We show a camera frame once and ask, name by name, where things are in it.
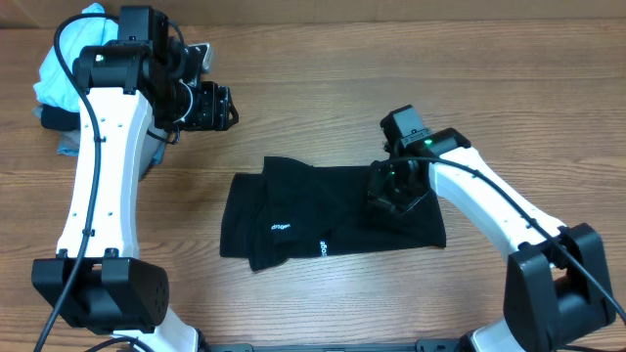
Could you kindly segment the black t-shirt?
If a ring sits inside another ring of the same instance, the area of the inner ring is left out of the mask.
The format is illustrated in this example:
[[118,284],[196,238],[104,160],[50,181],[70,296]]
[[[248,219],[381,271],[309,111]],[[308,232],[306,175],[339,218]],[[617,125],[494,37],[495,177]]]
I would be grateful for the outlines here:
[[220,254],[252,271],[290,259],[446,245],[437,196],[407,212],[371,204],[369,166],[315,167],[267,156],[259,174],[234,176],[221,222]]

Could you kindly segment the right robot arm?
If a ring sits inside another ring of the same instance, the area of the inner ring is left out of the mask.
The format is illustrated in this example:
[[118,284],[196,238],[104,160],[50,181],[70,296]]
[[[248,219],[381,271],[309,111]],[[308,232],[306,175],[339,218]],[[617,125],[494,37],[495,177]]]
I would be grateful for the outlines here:
[[413,106],[380,123],[389,158],[373,165],[369,205],[396,218],[428,196],[453,203],[507,262],[503,318],[419,351],[575,351],[575,340],[625,317],[613,297],[601,236],[568,227],[500,178],[454,128],[432,132]]

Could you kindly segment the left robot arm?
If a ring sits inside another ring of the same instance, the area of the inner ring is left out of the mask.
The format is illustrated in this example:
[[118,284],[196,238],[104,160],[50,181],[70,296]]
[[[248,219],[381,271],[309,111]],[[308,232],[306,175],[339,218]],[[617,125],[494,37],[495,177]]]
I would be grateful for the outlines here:
[[165,270],[140,257],[139,181],[184,131],[225,131],[239,120],[228,87],[204,79],[211,46],[189,45],[151,6],[124,6],[118,34],[61,68],[80,103],[72,200],[56,253],[34,261],[31,281],[51,319],[90,330],[106,345],[205,351],[200,330],[169,304]]

